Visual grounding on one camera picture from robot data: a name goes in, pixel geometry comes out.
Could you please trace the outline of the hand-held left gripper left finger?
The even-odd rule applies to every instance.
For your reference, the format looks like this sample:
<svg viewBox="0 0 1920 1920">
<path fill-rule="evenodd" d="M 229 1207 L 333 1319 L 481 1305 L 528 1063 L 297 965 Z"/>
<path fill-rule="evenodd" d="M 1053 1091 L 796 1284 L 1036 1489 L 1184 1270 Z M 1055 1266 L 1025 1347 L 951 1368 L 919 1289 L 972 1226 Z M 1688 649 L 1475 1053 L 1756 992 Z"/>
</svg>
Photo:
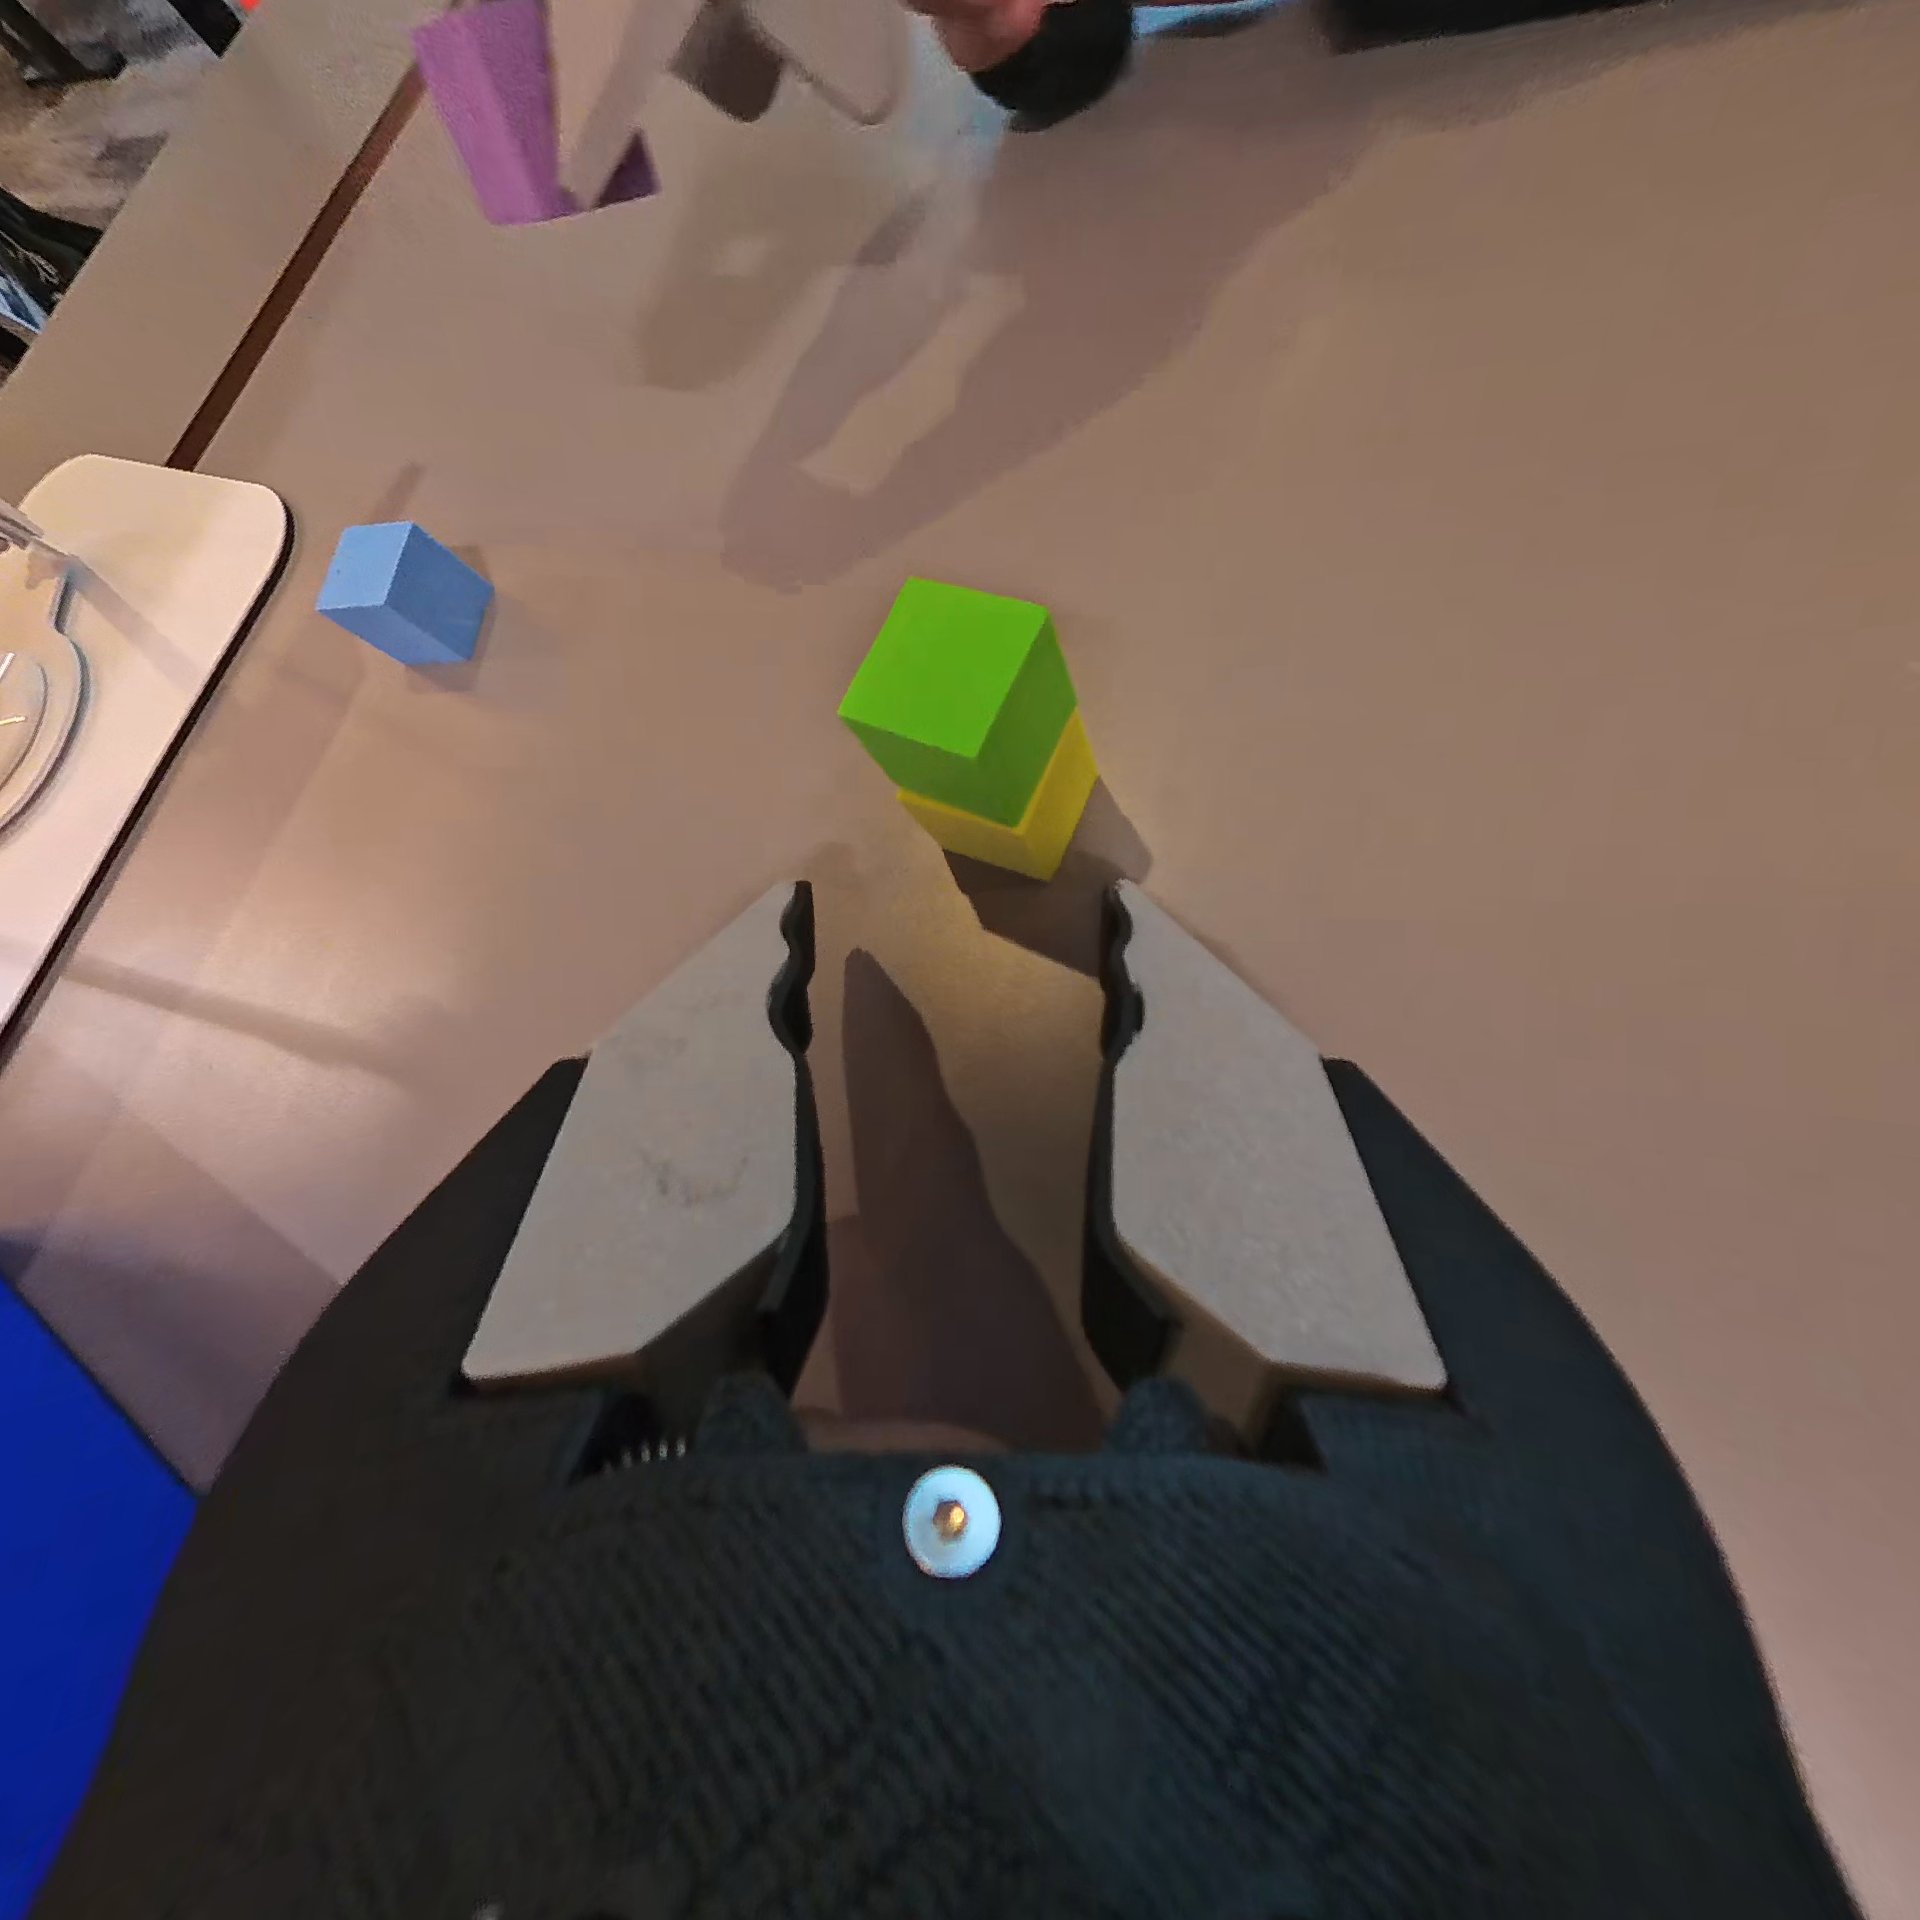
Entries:
<svg viewBox="0 0 1920 1920">
<path fill-rule="evenodd" d="M 697 1423 L 793 1392 L 830 1301 L 806 1046 L 813 889 L 766 889 L 605 1031 L 464 1354 L 481 1392 L 597 1380 Z"/>
</svg>

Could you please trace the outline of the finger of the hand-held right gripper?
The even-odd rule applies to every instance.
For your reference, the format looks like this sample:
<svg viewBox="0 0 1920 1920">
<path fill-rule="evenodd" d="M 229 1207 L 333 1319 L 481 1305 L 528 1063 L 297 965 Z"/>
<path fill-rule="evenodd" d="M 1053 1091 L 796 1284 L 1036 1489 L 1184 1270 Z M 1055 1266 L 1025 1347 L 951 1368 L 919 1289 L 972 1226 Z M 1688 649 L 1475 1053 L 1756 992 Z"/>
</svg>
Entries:
<svg viewBox="0 0 1920 1920">
<path fill-rule="evenodd" d="M 701 3 L 560 3 L 560 181 L 600 206 Z"/>
<path fill-rule="evenodd" d="M 898 3 L 700 3 L 672 77 L 754 123 L 793 77 L 857 128 L 902 102 L 907 22 Z"/>
</svg>

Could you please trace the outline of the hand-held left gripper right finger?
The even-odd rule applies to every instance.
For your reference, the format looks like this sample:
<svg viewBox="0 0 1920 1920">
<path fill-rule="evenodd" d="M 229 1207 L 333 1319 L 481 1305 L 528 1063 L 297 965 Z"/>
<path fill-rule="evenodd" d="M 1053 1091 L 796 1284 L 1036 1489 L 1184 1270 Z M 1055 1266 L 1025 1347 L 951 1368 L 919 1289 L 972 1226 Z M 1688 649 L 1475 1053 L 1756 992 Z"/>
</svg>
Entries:
<svg viewBox="0 0 1920 1920">
<path fill-rule="evenodd" d="M 1216 1420 L 1291 1392 L 1430 1400 L 1427 1330 L 1318 1047 L 1138 882 L 1102 904 L 1081 1321 L 1116 1392 Z"/>
</svg>

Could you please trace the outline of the purple foam cube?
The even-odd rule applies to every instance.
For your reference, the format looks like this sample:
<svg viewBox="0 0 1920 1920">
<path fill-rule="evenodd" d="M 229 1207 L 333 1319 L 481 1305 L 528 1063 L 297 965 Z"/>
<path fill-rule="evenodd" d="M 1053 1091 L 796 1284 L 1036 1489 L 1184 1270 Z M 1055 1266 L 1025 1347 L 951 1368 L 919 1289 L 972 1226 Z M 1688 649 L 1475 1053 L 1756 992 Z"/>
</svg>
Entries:
<svg viewBox="0 0 1920 1920">
<path fill-rule="evenodd" d="M 560 175 L 560 119 L 545 3 L 464 3 L 410 30 L 414 70 L 492 230 L 535 230 L 642 201 L 652 158 L 631 136 L 597 198 Z"/>
</svg>

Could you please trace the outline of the yellow foam cube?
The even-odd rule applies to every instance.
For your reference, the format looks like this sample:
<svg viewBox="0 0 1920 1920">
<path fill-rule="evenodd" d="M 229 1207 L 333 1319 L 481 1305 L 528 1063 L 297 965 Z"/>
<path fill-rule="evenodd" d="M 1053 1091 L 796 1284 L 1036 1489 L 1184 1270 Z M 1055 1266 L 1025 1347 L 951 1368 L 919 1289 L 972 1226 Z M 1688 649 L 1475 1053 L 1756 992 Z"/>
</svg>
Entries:
<svg viewBox="0 0 1920 1920">
<path fill-rule="evenodd" d="M 905 788 L 898 804 L 944 853 L 1044 882 L 1061 869 L 1098 780 L 1083 716 L 1071 711 L 1019 822 L 993 822 Z"/>
</svg>

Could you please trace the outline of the blue foam cube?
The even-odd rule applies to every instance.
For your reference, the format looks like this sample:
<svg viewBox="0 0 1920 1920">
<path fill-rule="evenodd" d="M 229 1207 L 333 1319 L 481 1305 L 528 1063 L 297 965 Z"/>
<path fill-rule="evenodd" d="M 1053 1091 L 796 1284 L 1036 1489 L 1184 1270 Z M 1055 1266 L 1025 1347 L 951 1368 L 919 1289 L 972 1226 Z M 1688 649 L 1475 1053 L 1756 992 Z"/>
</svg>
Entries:
<svg viewBox="0 0 1920 1920">
<path fill-rule="evenodd" d="M 492 582 L 410 519 L 346 526 L 314 611 L 406 667 L 475 659 Z"/>
</svg>

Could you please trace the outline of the green foam cube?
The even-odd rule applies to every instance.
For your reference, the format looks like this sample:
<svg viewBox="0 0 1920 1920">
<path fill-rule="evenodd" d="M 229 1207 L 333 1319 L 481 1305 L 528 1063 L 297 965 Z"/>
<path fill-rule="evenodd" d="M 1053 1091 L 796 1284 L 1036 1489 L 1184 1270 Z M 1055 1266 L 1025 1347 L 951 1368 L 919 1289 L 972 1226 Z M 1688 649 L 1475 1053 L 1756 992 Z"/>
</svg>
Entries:
<svg viewBox="0 0 1920 1920">
<path fill-rule="evenodd" d="M 1048 607 L 907 578 L 837 716 L 895 788 L 1016 825 L 1074 710 Z"/>
</svg>

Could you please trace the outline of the person's right forearm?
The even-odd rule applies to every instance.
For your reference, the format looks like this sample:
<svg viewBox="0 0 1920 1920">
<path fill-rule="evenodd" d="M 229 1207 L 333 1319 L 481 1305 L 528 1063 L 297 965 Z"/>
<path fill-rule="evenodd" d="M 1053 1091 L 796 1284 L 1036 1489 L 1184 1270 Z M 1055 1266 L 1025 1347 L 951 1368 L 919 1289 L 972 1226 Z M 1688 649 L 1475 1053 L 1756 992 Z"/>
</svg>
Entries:
<svg viewBox="0 0 1920 1920">
<path fill-rule="evenodd" d="M 1643 3 L 1314 3 L 1326 37 L 1343 52 L 1493 37 L 1635 8 Z"/>
</svg>

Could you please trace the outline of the person's right hand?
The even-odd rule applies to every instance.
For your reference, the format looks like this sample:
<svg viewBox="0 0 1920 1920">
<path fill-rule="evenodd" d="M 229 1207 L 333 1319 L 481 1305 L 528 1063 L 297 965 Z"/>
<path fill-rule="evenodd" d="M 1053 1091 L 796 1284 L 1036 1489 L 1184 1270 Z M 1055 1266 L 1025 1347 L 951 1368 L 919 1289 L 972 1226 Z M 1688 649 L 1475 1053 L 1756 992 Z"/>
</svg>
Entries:
<svg viewBox="0 0 1920 1920">
<path fill-rule="evenodd" d="M 938 34 L 951 61 L 972 77 L 1019 56 L 1044 22 L 1053 3 L 905 3 Z"/>
</svg>

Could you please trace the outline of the blue plastic bin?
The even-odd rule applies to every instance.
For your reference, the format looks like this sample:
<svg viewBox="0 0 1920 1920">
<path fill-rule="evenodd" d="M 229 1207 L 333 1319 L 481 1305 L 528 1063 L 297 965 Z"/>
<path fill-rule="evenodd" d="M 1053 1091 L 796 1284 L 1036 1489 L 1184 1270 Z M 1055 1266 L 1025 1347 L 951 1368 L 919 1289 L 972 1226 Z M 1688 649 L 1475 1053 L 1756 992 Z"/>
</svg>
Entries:
<svg viewBox="0 0 1920 1920">
<path fill-rule="evenodd" d="M 100 1763 L 194 1489 L 3 1284 L 3 1918 Z"/>
</svg>

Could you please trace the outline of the white document stand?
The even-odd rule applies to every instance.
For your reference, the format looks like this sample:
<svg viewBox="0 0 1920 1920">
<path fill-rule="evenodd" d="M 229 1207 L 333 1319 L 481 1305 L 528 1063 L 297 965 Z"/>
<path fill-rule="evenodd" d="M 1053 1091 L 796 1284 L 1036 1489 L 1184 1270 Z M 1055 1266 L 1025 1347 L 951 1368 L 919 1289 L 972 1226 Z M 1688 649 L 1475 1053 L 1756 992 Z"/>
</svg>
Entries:
<svg viewBox="0 0 1920 1920">
<path fill-rule="evenodd" d="M 293 541 L 271 485 L 110 455 L 76 455 L 3 505 L 6 1053 Z"/>
</svg>

